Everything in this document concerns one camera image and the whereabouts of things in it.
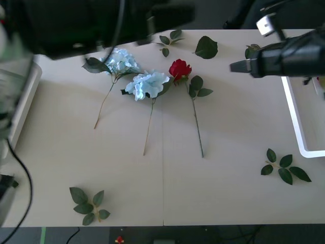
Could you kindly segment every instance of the rose stem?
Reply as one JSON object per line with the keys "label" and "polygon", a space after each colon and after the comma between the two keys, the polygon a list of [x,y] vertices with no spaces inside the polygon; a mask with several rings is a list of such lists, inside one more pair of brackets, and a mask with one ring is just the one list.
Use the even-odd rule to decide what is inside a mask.
{"label": "rose stem", "polygon": [[148,141],[148,136],[149,136],[149,128],[150,128],[151,116],[152,116],[152,111],[153,111],[153,105],[154,105],[155,102],[156,102],[156,99],[152,99],[151,113],[150,113],[150,119],[149,119],[149,124],[148,124],[148,131],[147,131],[146,143],[144,144],[144,149],[143,149],[143,156],[146,153],[146,146],[147,146],[147,141]]}
{"label": "rose stem", "polygon": [[[188,87],[187,87],[186,82],[184,82],[184,84],[186,86],[187,94],[189,95],[189,91],[188,91]],[[202,156],[202,158],[204,158],[203,149],[202,149],[202,142],[201,142],[201,136],[200,136],[200,130],[199,130],[198,117],[197,117],[197,111],[195,110],[194,99],[191,96],[189,96],[189,97],[192,100],[192,105],[193,105],[193,110],[194,110],[194,117],[195,117],[195,120],[197,122],[197,129],[198,129],[198,135],[199,135],[199,141],[200,141],[200,148],[201,148],[201,156]]]}
{"label": "rose stem", "polygon": [[103,108],[104,102],[105,102],[106,98],[108,97],[108,94],[111,92],[111,90],[112,90],[112,88],[113,88],[113,86],[114,86],[115,84],[116,84],[116,80],[114,80],[114,82],[113,82],[113,76],[112,76],[112,86],[111,86],[110,90],[108,91],[106,97],[104,98],[104,100],[103,100],[103,102],[102,102],[101,109],[100,109],[100,113],[98,114],[98,118],[97,118],[97,121],[96,121],[95,127],[93,128],[94,130],[96,129],[97,124],[98,124],[98,122],[100,121],[100,115],[101,115],[101,111],[102,111],[102,108]]}
{"label": "rose stem", "polygon": [[98,209],[97,209],[96,206],[95,206],[95,209],[96,209],[96,214],[97,214],[98,221],[101,222],[100,213],[98,212]]}

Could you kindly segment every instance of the white table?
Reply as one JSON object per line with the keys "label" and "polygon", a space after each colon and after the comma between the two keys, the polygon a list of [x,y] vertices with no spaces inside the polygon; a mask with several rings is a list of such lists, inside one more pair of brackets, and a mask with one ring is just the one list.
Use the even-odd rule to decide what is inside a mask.
{"label": "white table", "polygon": [[[203,35],[219,43],[214,59],[192,54]],[[256,30],[186,30],[183,37],[168,58],[155,44],[123,47],[143,68],[166,73],[181,58],[191,64],[191,77],[200,75],[204,87],[214,90],[195,101],[204,159],[185,87],[157,99],[142,156],[151,101],[121,96],[128,78],[113,88],[94,130],[110,77],[86,72],[80,57],[40,58],[42,81],[16,147],[35,184],[24,226],[81,226],[72,186],[91,197],[105,190],[103,208],[112,214],[92,226],[325,223],[325,164],[300,156],[281,79],[229,71],[230,63],[245,58],[245,45],[264,46],[276,38],[264,39]],[[278,157],[293,154],[294,165],[313,182],[294,180],[290,186],[276,171],[261,176],[267,148]],[[27,181],[17,164],[3,172],[20,179],[5,223],[15,226],[27,205]]]}

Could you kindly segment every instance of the blue hydrangea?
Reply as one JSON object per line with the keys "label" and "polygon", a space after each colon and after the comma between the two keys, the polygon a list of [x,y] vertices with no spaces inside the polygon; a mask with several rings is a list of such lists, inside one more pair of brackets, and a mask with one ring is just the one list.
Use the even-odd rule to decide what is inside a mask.
{"label": "blue hydrangea", "polygon": [[106,65],[113,74],[137,73],[141,71],[141,67],[136,62],[134,56],[128,53],[126,49],[114,48],[111,56],[106,61]]}
{"label": "blue hydrangea", "polygon": [[164,73],[159,73],[155,70],[152,70],[150,73],[145,71],[144,74],[134,77],[133,82],[126,86],[125,91],[129,94],[134,94],[136,101],[144,99],[146,93],[151,98],[156,98],[158,93],[163,90],[163,84],[168,82],[169,79]]}

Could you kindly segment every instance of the red object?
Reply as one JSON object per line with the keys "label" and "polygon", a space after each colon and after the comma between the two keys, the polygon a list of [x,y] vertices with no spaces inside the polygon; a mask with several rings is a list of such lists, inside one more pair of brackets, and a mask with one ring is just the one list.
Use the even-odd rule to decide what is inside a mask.
{"label": "red object", "polygon": [[185,61],[178,59],[173,62],[169,68],[169,73],[175,77],[174,82],[180,80],[183,75],[188,76],[192,72],[190,65],[187,65]]}
{"label": "red object", "polygon": [[122,236],[119,236],[119,237],[115,240],[115,242],[117,242],[118,244],[122,244],[122,243],[124,243],[123,237],[122,237]]}

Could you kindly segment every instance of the flower stem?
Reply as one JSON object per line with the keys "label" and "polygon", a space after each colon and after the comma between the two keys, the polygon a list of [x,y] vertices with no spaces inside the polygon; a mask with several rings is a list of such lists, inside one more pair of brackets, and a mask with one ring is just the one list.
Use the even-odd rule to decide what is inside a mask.
{"label": "flower stem", "polygon": [[146,153],[146,146],[147,146],[147,141],[148,141],[148,136],[149,136],[150,122],[151,122],[151,117],[152,117],[153,105],[154,105],[155,102],[156,102],[156,99],[152,99],[151,113],[150,113],[150,119],[149,119],[149,124],[148,124],[148,131],[147,131],[146,143],[144,144],[144,149],[143,149],[143,156]]}
{"label": "flower stem", "polygon": [[267,164],[271,164],[272,166],[274,166],[274,167],[276,167],[276,168],[279,168],[279,169],[281,169],[281,167],[279,166],[279,165],[277,165],[277,164],[274,164],[274,163],[271,163],[271,162],[269,162],[269,161],[265,161]]}
{"label": "flower stem", "polygon": [[94,207],[96,209],[96,214],[97,214],[98,221],[101,222],[100,213],[98,212],[97,207],[96,206],[94,206]]}
{"label": "flower stem", "polygon": [[104,100],[103,100],[103,102],[102,102],[101,109],[100,109],[100,113],[98,114],[98,118],[97,118],[96,124],[95,124],[95,126],[94,126],[94,128],[93,128],[94,130],[96,129],[97,124],[98,124],[98,122],[100,121],[100,115],[101,115],[101,111],[102,111],[102,108],[103,108],[104,102],[105,102],[106,98],[108,97],[109,93],[111,92],[111,90],[112,90],[113,86],[115,85],[115,83],[116,83],[116,82],[112,82],[112,86],[111,86],[110,90],[108,91],[106,97],[104,98]]}
{"label": "flower stem", "polygon": [[[189,90],[188,90],[186,82],[184,84],[186,86],[187,94],[189,95]],[[200,141],[201,156],[202,156],[202,158],[204,158],[203,149],[202,149],[202,142],[201,142],[201,136],[200,136],[199,123],[198,123],[198,117],[197,117],[197,111],[195,109],[194,99],[191,96],[189,96],[189,97],[192,100],[192,105],[193,105],[193,110],[194,110],[194,117],[195,117],[195,121],[197,122],[197,130],[198,130],[199,141]]]}

